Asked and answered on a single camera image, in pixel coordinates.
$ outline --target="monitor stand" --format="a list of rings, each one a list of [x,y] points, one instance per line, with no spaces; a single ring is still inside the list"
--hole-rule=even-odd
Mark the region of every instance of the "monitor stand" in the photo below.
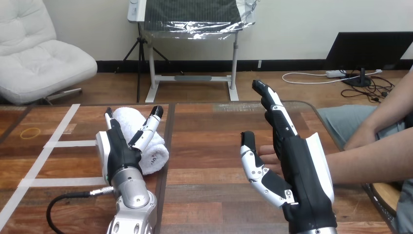
[[[370,86],[372,84],[372,80],[370,78],[368,78],[366,75],[366,70],[364,68],[360,69],[360,75],[357,74],[351,74],[351,77],[357,77],[360,76],[358,78],[354,78],[354,79],[347,79],[347,80],[343,80],[342,82],[345,84],[348,84],[350,86],[355,86],[355,87],[367,87]]]

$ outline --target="white towel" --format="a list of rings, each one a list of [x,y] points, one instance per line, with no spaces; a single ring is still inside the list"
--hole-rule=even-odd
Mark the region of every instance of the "white towel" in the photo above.
[[[132,139],[146,120],[138,110],[130,107],[116,109],[113,113],[113,118],[119,122],[126,143]],[[142,159],[139,165],[143,175],[149,175],[161,170],[168,161],[169,152],[164,144],[164,139],[156,132],[146,149],[142,152]]]

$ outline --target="forearm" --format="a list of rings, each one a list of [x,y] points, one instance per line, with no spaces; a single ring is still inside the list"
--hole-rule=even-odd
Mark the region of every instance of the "forearm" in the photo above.
[[[413,128],[326,158],[334,184],[413,178]]]
[[[393,88],[362,125],[378,132],[404,118],[413,111],[412,89],[413,72],[410,72]]]

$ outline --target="white armchair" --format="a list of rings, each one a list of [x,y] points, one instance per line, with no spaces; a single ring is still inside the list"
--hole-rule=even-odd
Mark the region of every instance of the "white armchair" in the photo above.
[[[0,95],[5,99],[14,104],[50,101],[81,91],[49,96],[96,71],[91,56],[56,40],[42,0],[0,0]]]

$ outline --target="robotic hand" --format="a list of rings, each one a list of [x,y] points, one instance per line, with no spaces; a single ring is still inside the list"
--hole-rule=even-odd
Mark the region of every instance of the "robotic hand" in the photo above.
[[[336,234],[333,184],[318,134],[302,139],[277,93],[259,80],[253,81],[252,88],[262,96],[285,180],[265,168],[256,153],[253,132],[242,133],[241,160],[246,177],[266,200],[282,207],[290,233]]]
[[[105,113],[108,130],[96,134],[102,175],[113,191],[117,213],[107,234],[152,234],[156,224],[156,196],[147,190],[139,166],[141,154],[152,140],[163,109],[155,106],[142,128],[126,144],[112,110]]]

